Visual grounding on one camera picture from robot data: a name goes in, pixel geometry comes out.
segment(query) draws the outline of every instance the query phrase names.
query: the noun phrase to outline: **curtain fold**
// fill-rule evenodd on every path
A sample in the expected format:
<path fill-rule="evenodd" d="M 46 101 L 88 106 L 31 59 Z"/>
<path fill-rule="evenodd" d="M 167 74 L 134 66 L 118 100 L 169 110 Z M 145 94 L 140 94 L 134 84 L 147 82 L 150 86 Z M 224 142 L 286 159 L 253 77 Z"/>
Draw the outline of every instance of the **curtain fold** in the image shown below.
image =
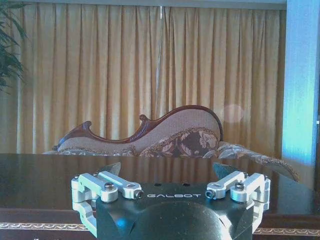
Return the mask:
<path fill-rule="evenodd" d="M 141 113 L 153 117 L 159 7 L 32 3 L 15 14 L 25 83 L 0 95 L 1 153 L 48 151 L 84 121 L 125 138 Z"/>
<path fill-rule="evenodd" d="M 224 140 L 281 156 L 286 12 L 164 8 L 157 117 L 203 105 Z"/>

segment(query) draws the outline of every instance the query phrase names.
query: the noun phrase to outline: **ornate table edge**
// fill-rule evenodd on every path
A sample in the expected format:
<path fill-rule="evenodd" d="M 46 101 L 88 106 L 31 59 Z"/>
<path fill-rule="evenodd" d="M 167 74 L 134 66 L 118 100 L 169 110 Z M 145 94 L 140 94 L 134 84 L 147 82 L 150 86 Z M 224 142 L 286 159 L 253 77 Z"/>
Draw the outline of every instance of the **ornate table edge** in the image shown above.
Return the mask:
<path fill-rule="evenodd" d="M 0 230 L 88 231 L 83 224 L 33 222 L 0 222 Z M 320 229 L 258 227 L 254 234 L 320 237 Z"/>

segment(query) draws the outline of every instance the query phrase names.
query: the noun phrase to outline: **sofa cushion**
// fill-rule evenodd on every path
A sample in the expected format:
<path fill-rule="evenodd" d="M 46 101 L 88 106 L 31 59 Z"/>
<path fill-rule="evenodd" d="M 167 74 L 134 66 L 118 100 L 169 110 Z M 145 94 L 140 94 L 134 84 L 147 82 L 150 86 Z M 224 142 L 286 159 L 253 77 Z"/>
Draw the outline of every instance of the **sofa cushion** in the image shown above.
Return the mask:
<path fill-rule="evenodd" d="M 140 156 L 202 158 L 217 147 L 218 138 L 215 132 L 204 127 L 193 127 L 147 147 Z"/>
<path fill-rule="evenodd" d="M 219 159 L 251 159 L 297 182 L 300 180 L 299 174 L 286 161 L 251 151 L 242 145 L 220 141 L 217 156 Z"/>
<path fill-rule="evenodd" d="M 83 155 L 83 156 L 123 156 L 123 157 L 134 157 L 137 156 L 137 151 L 135 146 L 130 146 L 128 148 L 113 151 L 113 152 L 106 152 L 106 151 L 94 151 L 89 148 L 71 148 L 71 149 L 64 149 L 63 151 L 59 151 L 58 154 L 60 155 Z"/>

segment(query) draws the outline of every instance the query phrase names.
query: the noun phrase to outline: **bolt head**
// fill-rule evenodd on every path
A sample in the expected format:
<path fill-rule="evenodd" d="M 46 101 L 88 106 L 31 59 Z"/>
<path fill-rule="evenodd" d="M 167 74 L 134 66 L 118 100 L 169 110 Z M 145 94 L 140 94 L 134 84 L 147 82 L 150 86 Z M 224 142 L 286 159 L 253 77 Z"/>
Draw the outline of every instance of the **bolt head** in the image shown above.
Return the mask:
<path fill-rule="evenodd" d="M 245 189 L 245 185 L 244 185 L 244 183 L 243 183 L 242 181 L 236 182 L 235 185 L 234 185 L 234 187 L 235 187 L 236 190 L 243 190 L 243 189 Z"/>
<path fill-rule="evenodd" d="M 111 191 L 112 189 L 114 189 L 115 185 L 112 182 L 107 182 L 106 184 L 104 184 L 104 188 L 106 190 Z"/>
<path fill-rule="evenodd" d="M 143 196 L 144 196 L 144 191 L 142 191 L 142 190 L 137 190 L 134 193 L 134 198 L 135 199 L 142 199 Z"/>
<path fill-rule="evenodd" d="M 205 197 L 207 199 L 213 199 L 215 196 L 216 196 L 216 193 L 213 192 L 212 190 L 205 191 Z"/>

